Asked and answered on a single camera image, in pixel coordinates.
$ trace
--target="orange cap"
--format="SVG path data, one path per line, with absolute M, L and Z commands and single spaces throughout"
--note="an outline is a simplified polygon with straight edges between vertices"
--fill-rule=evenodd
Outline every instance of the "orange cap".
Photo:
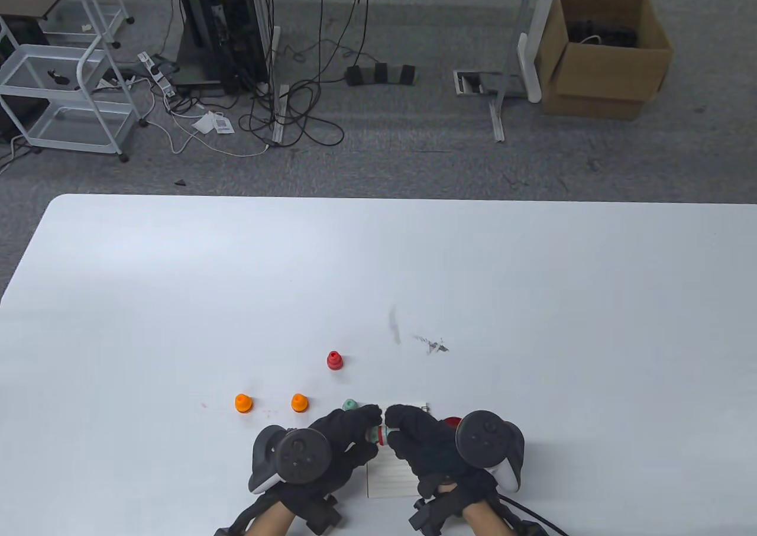
M 310 402 L 308 402 L 308 397 L 303 395 L 294 395 L 292 396 L 292 409 L 294 409 L 295 412 L 305 412 L 306 409 L 308 409 L 308 405 Z
M 252 398 L 248 395 L 237 395 L 234 399 L 234 406 L 239 414 L 246 414 L 252 409 Z

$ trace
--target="forearm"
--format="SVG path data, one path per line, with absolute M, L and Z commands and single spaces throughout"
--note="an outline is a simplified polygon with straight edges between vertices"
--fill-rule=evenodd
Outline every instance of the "forearm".
M 486 501 L 466 506 L 462 517 L 475 536 L 516 536 L 516 533 L 494 513 Z
M 276 503 L 252 521 L 244 536 L 284 536 L 294 520 L 295 515 L 286 506 Z

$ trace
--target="red cap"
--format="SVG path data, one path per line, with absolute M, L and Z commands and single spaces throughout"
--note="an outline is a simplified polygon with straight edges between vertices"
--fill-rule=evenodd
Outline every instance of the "red cap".
M 462 422 L 462 418 L 444 418 L 442 422 L 457 430 L 457 426 Z
M 344 366 L 344 359 L 335 350 L 329 353 L 329 357 L 326 358 L 326 363 L 332 370 L 338 370 Z

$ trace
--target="black glove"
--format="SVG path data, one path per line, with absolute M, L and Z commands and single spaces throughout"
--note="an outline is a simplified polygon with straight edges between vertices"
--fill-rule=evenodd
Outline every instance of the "black glove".
M 418 492 L 430 498 L 438 485 L 455 482 L 464 505 L 497 499 L 497 481 L 484 469 L 463 461 L 457 452 L 455 430 L 414 406 L 390 406 L 384 423 L 398 428 L 387 436 L 397 457 L 406 460 L 419 478 Z
M 356 467 L 376 457 L 378 447 L 365 440 L 365 431 L 375 425 L 381 425 L 381 408 L 375 405 L 346 412 L 335 409 L 317 419 L 310 427 L 320 431 L 331 444 L 332 462 L 329 468 L 318 479 L 305 485 L 277 483 L 266 491 L 266 495 L 275 495 L 292 514 L 308 517 L 313 502 L 322 501 L 343 487 Z M 345 451 L 352 442 L 354 446 Z

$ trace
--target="tag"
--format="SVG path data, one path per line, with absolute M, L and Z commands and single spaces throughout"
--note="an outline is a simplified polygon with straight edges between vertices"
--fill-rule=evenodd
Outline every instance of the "tag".
M 213 114 L 208 112 L 205 116 L 201 117 L 197 122 L 192 124 L 192 127 L 199 131 L 201 134 L 206 134 L 208 131 L 213 130 Z
M 213 127 L 216 128 L 216 131 L 219 134 L 233 134 L 234 128 L 232 128 L 232 123 L 229 122 L 229 119 L 225 116 L 221 116 L 220 114 L 213 114 Z

